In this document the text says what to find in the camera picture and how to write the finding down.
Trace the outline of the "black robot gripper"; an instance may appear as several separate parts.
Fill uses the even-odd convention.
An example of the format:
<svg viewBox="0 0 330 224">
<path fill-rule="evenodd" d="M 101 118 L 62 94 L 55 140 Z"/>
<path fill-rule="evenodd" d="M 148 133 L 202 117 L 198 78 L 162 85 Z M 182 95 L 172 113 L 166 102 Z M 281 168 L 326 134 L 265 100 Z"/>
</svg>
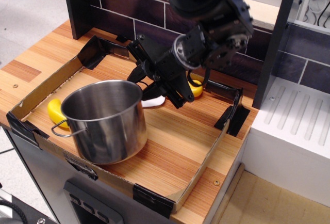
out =
<svg viewBox="0 0 330 224">
<path fill-rule="evenodd" d="M 127 80 L 133 83 L 146 77 L 153 80 L 143 90 L 143 101 L 164 96 L 176 108 L 194 101 L 195 97 L 188 85 L 188 81 L 193 83 L 190 73 L 202 66 L 202 59 L 207 52 L 207 41 L 199 26 L 178 36 L 170 48 L 140 34 L 127 49 L 137 61 Z M 207 69 L 202 86 L 206 85 L 208 79 Z"/>
</svg>

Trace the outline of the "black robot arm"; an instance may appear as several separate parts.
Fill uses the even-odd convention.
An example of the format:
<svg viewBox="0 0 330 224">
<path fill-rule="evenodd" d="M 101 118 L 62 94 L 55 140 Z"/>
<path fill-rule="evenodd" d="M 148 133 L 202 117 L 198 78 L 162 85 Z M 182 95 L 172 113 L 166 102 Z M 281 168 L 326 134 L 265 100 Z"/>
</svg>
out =
<svg viewBox="0 0 330 224">
<path fill-rule="evenodd" d="M 196 26 L 178 36 L 171 47 L 140 34 L 127 47 L 137 61 L 128 80 L 137 83 L 148 77 L 152 83 L 143 91 L 144 101 L 163 96 L 180 108 L 195 99 L 191 72 L 203 68 L 204 78 L 209 79 L 211 70 L 227 67 L 252 37 L 254 29 L 244 0 L 169 2 L 179 16 L 195 21 Z"/>
</svg>

